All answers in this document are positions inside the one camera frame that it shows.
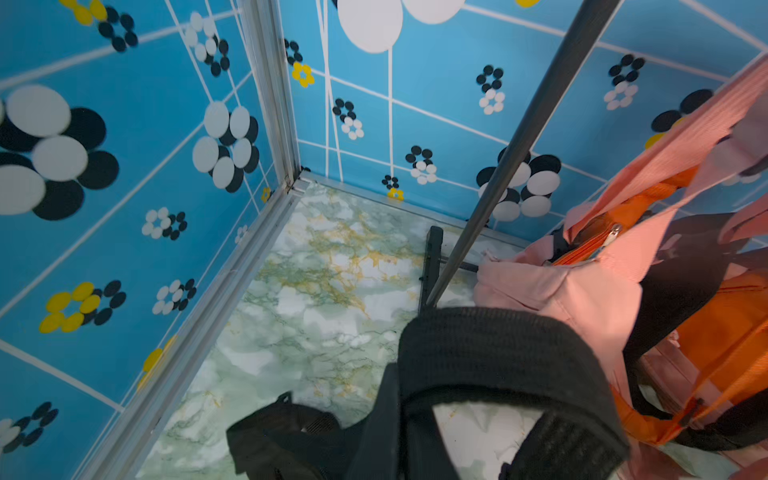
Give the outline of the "pink sling bag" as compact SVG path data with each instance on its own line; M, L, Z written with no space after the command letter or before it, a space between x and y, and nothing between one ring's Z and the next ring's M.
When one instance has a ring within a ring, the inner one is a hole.
M544 237L478 273L480 306L566 323L592 349L633 448L623 479L680 478L676 442L767 475L767 201L681 216L701 193L767 166L760 60L572 209L568 252Z

